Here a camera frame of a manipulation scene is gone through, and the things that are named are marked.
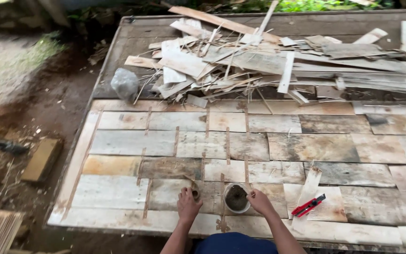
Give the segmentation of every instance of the person's left hand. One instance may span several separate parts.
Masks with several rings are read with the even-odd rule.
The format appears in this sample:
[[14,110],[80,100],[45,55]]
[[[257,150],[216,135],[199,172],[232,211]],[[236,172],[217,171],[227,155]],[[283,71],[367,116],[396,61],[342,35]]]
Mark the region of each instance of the person's left hand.
[[181,189],[181,193],[178,194],[178,201],[176,204],[178,206],[178,215],[180,217],[179,222],[182,222],[189,227],[192,226],[195,217],[197,217],[197,214],[203,205],[203,201],[200,200],[198,203],[195,203],[192,189],[184,187]]

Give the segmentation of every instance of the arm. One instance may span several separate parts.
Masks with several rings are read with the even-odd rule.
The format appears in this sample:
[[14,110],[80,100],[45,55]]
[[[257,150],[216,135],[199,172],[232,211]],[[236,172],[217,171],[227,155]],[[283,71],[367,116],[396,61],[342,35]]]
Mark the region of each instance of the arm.
[[279,214],[269,201],[266,194],[257,189],[253,189],[250,195],[247,196],[250,204],[255,211],[261,213],[266,218],[269,224],[272,236],[277,246],[277,251],[280,254],[305,254],[306,251],[302,248],[295,237],[290,233],[288,228],[281,220]]
[[200,200],[198,203],[195,203],[192,189],[184,187],[181,189],[181,193],[178,194],[176,204],[180,218],[175,230],[173,230],[172,235],[167,240],[166,245],[164,245],[161,254],[184,254],[187,235],[203,205],[203,201]]

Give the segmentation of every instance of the hand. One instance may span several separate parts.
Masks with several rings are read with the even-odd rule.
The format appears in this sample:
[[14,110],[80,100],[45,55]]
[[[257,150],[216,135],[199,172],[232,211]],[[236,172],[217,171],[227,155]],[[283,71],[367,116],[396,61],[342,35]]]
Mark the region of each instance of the hand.
[[276,212],[267,195],[258,189],[253,189],[250,195],[247,195],[247,199],[249,200],[253,209],[264,216],[268,216]]
[[203,201],[200,200],[198,203],[195,203],[192,189],[184,187],[181,189],[181,193],[178,194],[176,205],[178,206],[178,215],[180,217],[178,223],[181,222],[190,227],[195,217],[197,217]]

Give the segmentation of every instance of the white plastic container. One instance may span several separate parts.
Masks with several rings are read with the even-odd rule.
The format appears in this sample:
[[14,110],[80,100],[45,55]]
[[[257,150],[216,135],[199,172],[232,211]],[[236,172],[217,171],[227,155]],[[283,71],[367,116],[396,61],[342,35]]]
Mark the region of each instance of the white plastic container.
[[223,192],[223,200],[225,201],[225,206],[232,212],[234,213],[244,213],[246,212],[249,208],[250,208],[250,202],[247,201],[247,204],[245,205],[245,208],[240,210],[240,211],[235,211],[232,210],[229,206],[226,205],[226,195],[228,194],[229,190],[231,187],[235,186],[235,185],[239,185],[241,188],[243,188],[243,190],[245,191],[245,193],[247,193],[247,195],[249,194],[249,190],[245,187],[245,185],[241,184],[241,183],[230,183],[226,188],[225,191]]

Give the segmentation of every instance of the wood scrap pile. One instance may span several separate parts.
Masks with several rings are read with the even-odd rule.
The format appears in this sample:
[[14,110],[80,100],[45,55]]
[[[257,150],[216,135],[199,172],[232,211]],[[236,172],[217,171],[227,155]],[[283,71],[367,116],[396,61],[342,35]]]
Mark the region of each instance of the wood scrap pile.
[[[320,102],[343,100],[346,88],[406,93],[406,21],[402,47],[395,50],[373,44],[387,35],[379,28],[353,43],[322,35],[293,40],[265,31],[277,4],[272,2],[258,28],[174,6],[170,12],[189,17],[170,25],[183,37],[150,44],[150,58],[129,56],[125,64],[155,69],[143,77],[144,86],[154,84],[152,91],[163,99],[183,101],[191,91],[201,91],[204,96],[187,97],[201,107],[234,92],[251,99],[263,86],[276,87],[302,105],[309,102],[305,93],[316,94]],[[201,20],[218,28],[208,31]],[[222,28],[231,33],[223,36]]]

